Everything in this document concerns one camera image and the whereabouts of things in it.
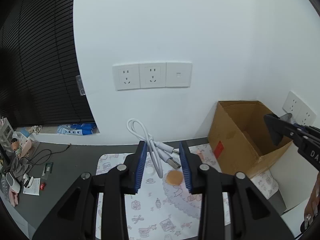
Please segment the right hand with nail art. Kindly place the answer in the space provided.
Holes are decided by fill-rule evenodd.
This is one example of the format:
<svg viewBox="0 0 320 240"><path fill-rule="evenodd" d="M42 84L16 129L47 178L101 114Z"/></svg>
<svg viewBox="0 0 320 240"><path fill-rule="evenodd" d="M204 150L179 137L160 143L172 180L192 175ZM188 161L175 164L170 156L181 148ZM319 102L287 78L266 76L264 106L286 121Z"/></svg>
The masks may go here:
<svg viewBox="0 0 320 240"><path fill-rule="evenodd" d="M311 224L318 215L319 185L315 185L304 210L305 224Z"/></svg>

